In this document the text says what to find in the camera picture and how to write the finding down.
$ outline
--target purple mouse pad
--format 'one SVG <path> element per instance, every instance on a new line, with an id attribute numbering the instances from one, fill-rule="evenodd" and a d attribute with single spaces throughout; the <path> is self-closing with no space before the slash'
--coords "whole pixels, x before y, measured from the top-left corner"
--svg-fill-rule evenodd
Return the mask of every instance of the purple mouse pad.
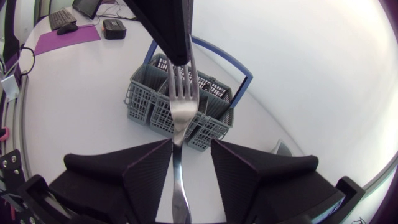
<path id="1" fill-rule="evenodd" d="M 81 26 L 75 32 L 57 35 L 57 31 L 42 34 L 37 41 L 35 54 L 41 54 L 50 50 L 66 47 L 73 44 L 101 40 L 95 26 Z"/>

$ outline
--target white table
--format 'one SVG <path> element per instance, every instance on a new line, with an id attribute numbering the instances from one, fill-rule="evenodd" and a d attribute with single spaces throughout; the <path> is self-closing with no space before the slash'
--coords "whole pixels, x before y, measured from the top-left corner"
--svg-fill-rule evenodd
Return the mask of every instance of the white table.
<path id="1" fill-rule="evenodd" d="M 102 5 L 98 14 L 107 7 L 109 5 Z M 85 22 L 77 12 L 73 14 L 78 25 Z M 96 25 L 98 32 L 102 20 Z M 165 138 L 127 118 L 123 99 L 129 79 L 144 61 L 152 38 L 139 22 L 123 20 L 123 24 L 127 28 L 124 40 L 106 40 L 100 33 L 99 41 L 36 56 L 35 67 L 29 74 L 25 104 L 26 150 L 32 174 L 40 174 L 47 183 L 65 170 L 65 154 L 103 154 Z M 36 25 L 25 46 L 34 49 L 40 35 L 46 32 L 50 32 L 47 18 Z M 229 85 L 235 92 L 239 83 L 202 50 L 196 46 L 193 49 L 198 69 Z M 30 68 L 29 52 L 22 53 L 20 65 L 22 70 Z M 223 140 L 270 151 L 278 139 L 284 140 L 294 156 L 302 156 L 301 150 L 275 119 L 246 93 L 235 109 L 234 126 Z M 184 146 L 182 157 L 192 222 L 224 222 L 210 149 L 199 152 Z M 172 187 L 170 163 L 158 222 L 172 222 Z"/>

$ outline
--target fork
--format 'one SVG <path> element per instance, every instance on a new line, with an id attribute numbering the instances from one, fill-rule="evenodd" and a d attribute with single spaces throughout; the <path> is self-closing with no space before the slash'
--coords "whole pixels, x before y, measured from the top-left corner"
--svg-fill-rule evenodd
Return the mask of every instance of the fork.
<path id="1" fill-rule="evenodd" d="M 191 51 L 191 73 L 192 73 L 192 91 L 190 89 L 190 79 L 188 66 L 184 65 L 184 81 L 181 76 L 181 69 L 175 67 L 173 72 L 172 63 L 167 59 L 169 73 L 169 98 L 170 112 L 174 124 L 173 136 L 173 171 L 174 171 L 174 189 L 172 212 L 174 223 L 191 224 L 191 212 L 188 200 L 185 195 L 184 184 L 182 180 L 182 142 L 187 132 L 188 126 L 195 117 L 199 105 L 198 74 L 195 66 L 195 59 L 192 52 L 192 41 L 190 40 Z M 177 95 L 175 91 L 174 73 L 177 72 Z"/>

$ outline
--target basket handle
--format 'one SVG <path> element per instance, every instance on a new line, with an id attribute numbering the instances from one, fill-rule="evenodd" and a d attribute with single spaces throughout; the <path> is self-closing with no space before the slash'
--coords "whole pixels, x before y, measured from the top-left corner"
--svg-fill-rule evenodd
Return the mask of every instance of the basket handle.
<path id="1" fill-rule="evenodd" d="M 241 86 L 239 87 L 238 91 L 236 92 L 236 94 L 234 95 L 234 97 L 232 99 L 231 107 L 234 108 L 238 104 L 239 100 L 242 98 L 244 92 L 249 87 L 249 84 L 251 83 L 251 80 L 253 79 L 253 74 L 244 65 L 242 65 L 241 62 L 239 62 L 234 57 L 232 57 L 230 54 L 228 54 L 224 50 L 221 50 L 217 46 L 215 46 L 205 40 L 202 40 L 201 38 L 195 37 L 195 36 L 192 36 L 192 42 L 195 44 L 201 45 L 202 47 L 218 54 L 220 57 L 227 60 L 229 63 L 231 63 L 233 66 L 235 66 L 239 71 L 241 71 L 246 76 L 246 77 L 244 77 L 244 80 L 243 80 Z M 152 56 L 155 53 L 156 47 L 157 47 L 157 43 L 155 40 L 153 40 L 149 46 L 147 55 L 145 56 L 144 64 L 148 64 L 150 62 Z"/>

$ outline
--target keyboard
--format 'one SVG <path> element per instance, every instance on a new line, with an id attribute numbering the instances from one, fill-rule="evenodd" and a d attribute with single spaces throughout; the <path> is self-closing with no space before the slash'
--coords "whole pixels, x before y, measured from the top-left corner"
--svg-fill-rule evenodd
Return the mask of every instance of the keyboard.
<path id="1" fill-rule="evenodd" d="M 51 30 L 56 30 L 61 26 L 76 22 L 76 18 L 66 9 L 61 9 L 49 15 Z"/>

